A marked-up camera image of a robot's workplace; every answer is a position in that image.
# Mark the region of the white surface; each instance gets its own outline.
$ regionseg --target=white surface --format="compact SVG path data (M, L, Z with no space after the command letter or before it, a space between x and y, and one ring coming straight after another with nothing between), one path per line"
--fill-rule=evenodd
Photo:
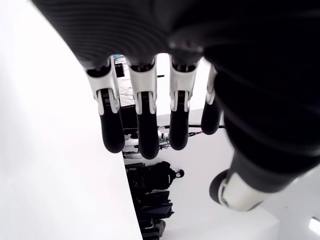
M309 223L309 229L311 229L312 231L314 231L320 236L320 221L314 218L311 218Z
M320 169L303 177L263 203L280 221L279 240L319 240L309 229L312 217L320 218Z
M29 2L0 11L0 240L142 239L82 67Z
M257 207L250 212L236 212L210 198L212 180L230 167L232 156L233 148L225 130L219 129L211 136L190 137L181 151L169 147L159 151L154 160L145 160L148 165L167 161L174 170L185 171L185 176L175 179L168 189L174 214L165 219L162 240L277 239L279 221L265 209ZM125 159L125 163L137 162L141 161Z

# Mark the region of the wire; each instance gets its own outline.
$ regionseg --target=wire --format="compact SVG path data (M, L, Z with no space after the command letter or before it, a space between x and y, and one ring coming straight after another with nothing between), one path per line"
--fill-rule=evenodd
M135 151L135 152L130 153L130 154L122 154L122 156L130 156L130 155L139 154L139 153L140 153L139 151Z

